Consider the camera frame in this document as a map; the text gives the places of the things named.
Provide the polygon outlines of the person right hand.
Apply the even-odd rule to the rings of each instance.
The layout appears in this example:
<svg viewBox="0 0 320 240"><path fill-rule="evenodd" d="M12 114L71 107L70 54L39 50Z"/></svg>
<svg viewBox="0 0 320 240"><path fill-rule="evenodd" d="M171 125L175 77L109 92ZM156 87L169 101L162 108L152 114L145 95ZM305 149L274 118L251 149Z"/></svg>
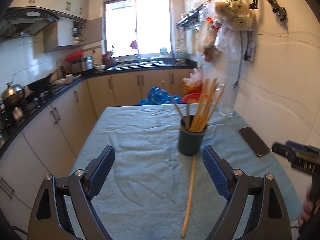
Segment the person right hand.
<svg viewBox="0 0 320 240"><path fill-rule="evenodd" d="M305 199L303 202L303 209L300 213L300 218L298 220L299 227L301 227L305 222L307 222L310 219L311 211L313 208L313 202L310 200L311 188L312 185L310 184L306 191Z"/></svg>

